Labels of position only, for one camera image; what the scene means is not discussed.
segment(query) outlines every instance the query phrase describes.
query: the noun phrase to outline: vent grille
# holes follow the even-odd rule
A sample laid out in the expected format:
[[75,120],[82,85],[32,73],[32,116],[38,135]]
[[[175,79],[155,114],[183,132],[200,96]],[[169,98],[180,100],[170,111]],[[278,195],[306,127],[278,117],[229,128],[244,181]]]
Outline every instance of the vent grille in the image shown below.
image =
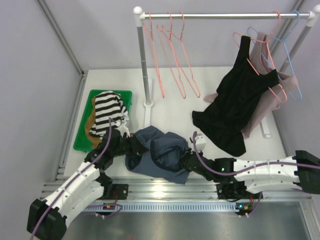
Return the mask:
[[[236,204],[231,202],[126,202],[121,203],[122,211],[127,213],[143,212],[235,212]],[[84,212],[112,212],[102,207],[86,209]]]

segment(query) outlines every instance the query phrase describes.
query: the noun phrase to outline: wire hanger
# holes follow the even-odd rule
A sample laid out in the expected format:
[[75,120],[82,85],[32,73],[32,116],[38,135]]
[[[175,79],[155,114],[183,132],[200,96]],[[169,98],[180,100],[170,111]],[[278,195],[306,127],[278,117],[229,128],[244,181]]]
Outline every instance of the wire hanger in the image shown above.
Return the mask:
[[[169,15],[170,15],[170,30],[165,26],[165,25],[162,25],[162,27],[160,27],[159,25],[157,25],[157,30],[158,30],[158,33],[159,33],[159,38],[160,38],[160,42],[161,42],[161,45],[162,45],[162,48],[163,48],[163,51],[164,51],[164,54],[165,54],[165,57],[167,59],[167,61],[169,62],[169,65],[170,65],[170,70],[171,70],[171,73],[174,77],[174,80],[180,90],[180,93],[182,95],[182,97],[185,99],[186,98],[186,90],[185,90],[185,87],[184,87],[184,84],[181,80],[181,73],[180,73],[180,70],[182,71],[183,75],[185,76],[185,78],[187,79],[188,83],[190,84],[193,92],[195,93],[195,95],[200,98],[201,96],[201,93],[200,93],[200,90],[199,90],[199,87],[198,87],[198,84],[194,78],[194,74],[193,74],[193,71],[192,71],[192,68],[190,66],[190,62],[189,62],[189,58],[188,58],[188,55],[187,55],[187,52],[186,52],[186,49],[185,49],[185,46],[184,46],[184,42],[183,42],[183,34],[184,34],[184,29],[185,29],[185,24],[186,24],[186,20],[185,20],[185,16],[183,14],[182,11],[180,11],[181,15],[182,15],[182,20],[183,20],[183,25],[182,25],[182,30],[181,30],[181,34],[180,34],[180,37],[178,37],[177,35],[175,35],[173,32],[172,32],[172,28],[173,28],[173,19],[172,19],[172,16],[171,16],[171,13],[168,12]],[[178,81],[177,81],[177,78],[175,76],[175,74],[173,73],[173,70],[172,70],[172,67],[171,67],[171,64],[170,64],[170,61],[169,61],[169,58],[168,58],[168,55],[166,53],[166,50],[165,50],[165,47],[164,47],[164,43],[162,41],[162,38],[160,37],[161,36],[161,33],[165,36],[170,48],[171,48],[171,51],[173,53],[173,57],[174,57],[174,61],[175,61],[175,64],[176,64],[176,67],[177,67],[177,70],[178,70],[178,75],[179,75],[179,81],[182,85],[182,88],[183,88],[183,91],[181,90],[179,84],[178,84]],[[188,78],[185,70],[182,68],[179,60],[178,60],[178,57],[176,55],[176,52],[175,52],[175,49],[174,49],[174,46],[173,46],[173,43],[172,43],[172,36],[175,37],[177,40],[179,40],[181,42],[181,47],[182,47],[182,50],[183,50],[183,53],[184,53],[184,57],[187,61],[187,64],[188,64],[188,67],[189,67],[189,70],[190,70],[190,73],[191,73],[191,79],[194,83],[194,86],[193,84],[191,83],[190,79]]]
[[[184,85],[184,83],[182,82],[182,79],[181,79],[181,74],[180,74],[180,69],[179,69],[179,64],[178,64],[177,56],[176,56],[176,54],[175,54],[174,46],[173,46],[173,44],[172,44],[172,42],[171,42],[173,19],[172,19],[172,17],[171,17],[171,13],[170,13],[169,11],[168,11],[168,13],[169,13],[169,15],[170,15],[170,22],[171,22],[171,26],[170,26],[170,37],[168,37],[168,36],[166,35],[166,33],[165,33],[165,31],[164,31],[164,26],[163,26],[163,25],[162,25],[162,28],[160,27],[160,25],[156,25],[156,29],[157,29],[157,31],[158,31],[158,35],[159,35],[159,39],[160,39],[160,42],[161,42],[161,46],[162,46],[162,49],[163,49],[165,58],[166,58],[167,62],[169,63],[170,71],[171,71],[171,73],[172,73],[172,76],[173,76],[173,78],[174,78],[174,81],[175,81],[175,83],[176,83],[176,85],[177,85],[177,87],[178,87],[178,89],[179,89],[179,91],[180,91],[183,99],[186,99],[187,93],[186,93],[185,85]],[[169,43],[169,46],[170,46],[170,48],[171,48],[171,51],[172,51],[172,53],[173,53],[173,57],[174,57],[174,61],[175,61],[176,68],[177,68],[177,70],[178,70],[179,81],[180,81],[181,86],[179,85],[178,80],[177,80],[177,78],[176,78],[176,75],[175,75],[175,73],[174,73],[174,71],[173,71],[173,69],[172,69],[172,65],[171,65],[171,62],[170,62],[170,60],[169,60],[169,58],[168,58],[168,55],[167,55],[167,51],[166,51],[166,49],[165,49],[164,42],[163,42],[163,40],[162,40],[162,38],[161,38],[161,33],[163,33],[163,35],[165,36],[167,42]]]
[[152,59],[154,62],[155,73],[158,78],[158,82],[159,82],[159,86],[160,86],[160,90],[161,90],[161,95],[163,98],[165,98],[165,90],[164,90],[164,85],[162,83],[161,76],[160,76],[158,56],[157,56],[157,50],[156,50],[156,45],[155,45],[155,38],[154,38],[153,30],[152,30],[152,19],[151,19],[150,12],[149,12],[149,20],[150,20],[150,30],[148,29],[148,27],[145,23],[143,23],[143,28],[144,28],[144,32],[146,35],[146,39],[148,41],[148,45],[150,47],[150,52],[151,52],[151,56],[152,56]]
[[[293,10],[293,11],[291,11],[291,12],[296,13],[296,14],[297,14],[297,17],[298,17],[297,22],[294,24],[294,26],[293,26],[293,27],[290,29],[290,31],[285,35],[284,38],[279,39],[279,38],[276,38],[276,37],[273,37],[273,36],[272,36],[271,38],[274,39],[274,40],[277,40],[277,41],[279,41],[279,42],[283,42],[285,52],[286,52],[286,54],[287,54],[287,56],[288,56],[289,65],[290,65],[290,68],[291,68],[292,75],[295,75],[295,71],[294,71],[293,64],[292,64],[292,62],[291,62],[290,54],[289,54],[288,47],[287,47],[287,39],[288,39],[288,36],[291,34],[291,32],[292,32],[292,31],[295,29],[295,27],[298,25],[298,23],[299,23],[299,21],[300,21],[300,13],[299,13],[298,11],[296,11],[296,10]],[[248,34],[249,37],[250,37],[250,33],[249,33],[249,30],[250,30],[250,29],[254,30],[257,34],[258,34],[258,32],[259,32],[257,29],[255,29],[254,27],[250,26],[250,27],[248,27],[248,29],[247,29],[247,34]],[[261,53],[261,55],[262,55],[262,57],[265,59],[265,61],[266,61],[267,64],[269,65],[269,67],[272,68],[271,63],[269,62],[268,58],[267,58],[263,53]],[[290,95],[291,95],[291,97],[292,97],[296,102],[300,102],[300,101],[302,101],[302,98],[303,98],[303,97],[302,97],[302,93],[301,93],[301,90],[300,90],[299,86],[297,86],[297,89],[298,89],[299,94],[300,94],[300,98],[299,98],[298,100],[295,98],[295,96],[294,96],[291,92],[290,92]]]
[[[279,27],[280,23],[281,23],[281,15],[280,15],[280,13],[279,13],[278,11],[273,11],[273,12],[278,14],[279,20],[278,20],[278,23],[276,24],[275,28],[274,28],[273,31],[271,32],[271,34],[266,38],[266,40],[265,40],[265,41],[262,41],[262,40],[258,40],[258,39],[256,39],[256,38],[252,38],[252,37],[251,37],[250,39],[251,39],[251,40],[254,40],[254,41],[256,41],[256,42],[259,42],[259,43],[266,44],[266,49],[267,49],[267,52],[268,52],[268,56],[269,56],[269,58],[270,58],[270,61],[271,61],[271,64],[272,64],[273,69],[275,69],[275,68],[276,68],[276,67],[275,67],[275,63],[274,63],[274,61],[273,61],[273,59],[272,59],[272,56],[271,56],[271,53],[270,53],[269,41],[270,41],[272,35],[274,34],[274,32],[275,32],[275,31],[277,30],[277,28]],[[240,37],[242,37],[242,35],[241,35],[239,32],[234,32],[233,35],[232,35],[234,42],[236,43],[236,45],[237,45],[238,47],[240,47],[240,45],[237,43],[237,40],[236,40],[236,38],[235,38],[235,34],[239,35]],[[256,70],[256,68],[255,68],[255,67],[253,66],[253,64],[250,62],[250,60],[249,60],[248,58],[247,58],[246,60],[248,61],[248,63],[250,64],[250,66],[253,68],[253,70],[255,71],[255,73],[256,73],[257,75],[260,75],[260,73]],[[268,88],[269,88],[269,90],[272,92],[272,94],[273,94],[281,103],[285,103],[285,102],[288,100],[287,94],[286,94],[284,88],[282,87],[282,85],[281,85],[280,83],[279,83],[278,85],[279,85],[279,87],[281,88],[281,91],[282,91],[283,94],[284,94],[285,100],[281,100],[281,99],[277,96],[277,94],[272,90],[271,87],[268,87]]]

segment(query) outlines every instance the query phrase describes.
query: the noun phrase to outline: metal floor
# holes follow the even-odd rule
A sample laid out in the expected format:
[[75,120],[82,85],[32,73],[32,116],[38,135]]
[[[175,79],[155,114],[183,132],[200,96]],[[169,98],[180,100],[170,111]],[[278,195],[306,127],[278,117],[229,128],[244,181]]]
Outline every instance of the metal floor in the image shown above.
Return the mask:
[[78,216],[64,240],[310,240],[298,202],[262,203],[250,218],[234,213],[122,213]]

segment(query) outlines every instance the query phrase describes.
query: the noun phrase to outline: black top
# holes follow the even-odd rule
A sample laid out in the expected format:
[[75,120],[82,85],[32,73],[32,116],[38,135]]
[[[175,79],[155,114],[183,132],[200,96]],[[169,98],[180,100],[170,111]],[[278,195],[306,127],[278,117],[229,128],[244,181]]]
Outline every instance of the black top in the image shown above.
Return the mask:
[[234,66],[217,88],[214,102],[204,112],[192,112],[193,124],[217,147],[235,157],[246,152],[241,130],[249,122],[261,95],[279,83],[275,69],[257,75],[248,63],[250,41],[248,36],[241,37]]

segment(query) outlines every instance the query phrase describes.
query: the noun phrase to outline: striped shirt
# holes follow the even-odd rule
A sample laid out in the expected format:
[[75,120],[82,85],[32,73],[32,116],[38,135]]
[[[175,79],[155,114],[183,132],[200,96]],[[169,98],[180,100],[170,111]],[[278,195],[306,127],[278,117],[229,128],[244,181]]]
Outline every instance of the striped shirt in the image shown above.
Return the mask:
[[90,135],[100,137],[106,134],[109,128],[109,118],[115,122],[111,122],[111,126],[115,127],[116,123],[129,121],[129,115],[120,94],[114,91],[104,91],[95,97],[95,122],[90,129]]

